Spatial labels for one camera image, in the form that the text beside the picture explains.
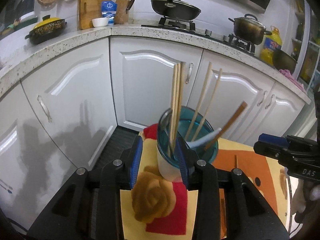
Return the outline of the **right gloved hand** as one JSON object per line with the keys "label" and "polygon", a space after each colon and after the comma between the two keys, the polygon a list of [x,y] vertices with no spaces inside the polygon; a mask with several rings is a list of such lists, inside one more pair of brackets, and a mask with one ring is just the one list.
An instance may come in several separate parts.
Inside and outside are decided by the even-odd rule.
{"label": "right gloved hand", "polygon": [[319,201],[319,184],[299,179],[291,200],[291,215],[295,215],[295,222],[302,223],[317,201]]}

